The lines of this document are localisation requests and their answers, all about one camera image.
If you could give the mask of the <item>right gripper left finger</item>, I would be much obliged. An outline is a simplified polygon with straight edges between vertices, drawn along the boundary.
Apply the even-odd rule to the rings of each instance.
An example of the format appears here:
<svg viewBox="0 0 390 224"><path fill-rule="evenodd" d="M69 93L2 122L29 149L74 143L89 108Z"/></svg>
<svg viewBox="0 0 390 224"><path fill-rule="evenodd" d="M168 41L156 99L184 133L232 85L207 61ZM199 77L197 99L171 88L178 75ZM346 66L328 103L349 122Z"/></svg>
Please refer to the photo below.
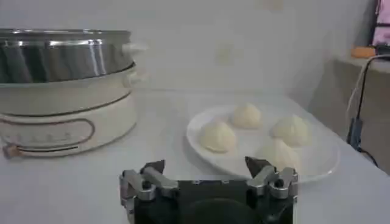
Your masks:
<svg viewBox="0 0 390 224"><path fill-rule="evenodd" d="M174 199L179 196L179 182L163 175L165 160L146 163L139 172L124 170L119 176L121 205L132 211L135 200L150 202L158 196Z"/></svg>

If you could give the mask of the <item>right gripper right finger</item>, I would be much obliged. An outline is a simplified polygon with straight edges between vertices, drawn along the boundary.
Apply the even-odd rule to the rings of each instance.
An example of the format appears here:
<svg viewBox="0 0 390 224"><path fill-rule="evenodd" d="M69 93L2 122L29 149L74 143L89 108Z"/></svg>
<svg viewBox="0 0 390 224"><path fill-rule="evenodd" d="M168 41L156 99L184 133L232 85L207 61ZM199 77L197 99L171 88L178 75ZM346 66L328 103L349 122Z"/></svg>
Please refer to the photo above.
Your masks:
<svg viewBox="0 0 390 224"><path fill-rule="evenodd" d="M286 167L277 171L277 168L265 159L245 156L244 160L252 176L246 184L256 196L269 194L278 200L289 197L297 199L299 178L294 168Z"/></svg>

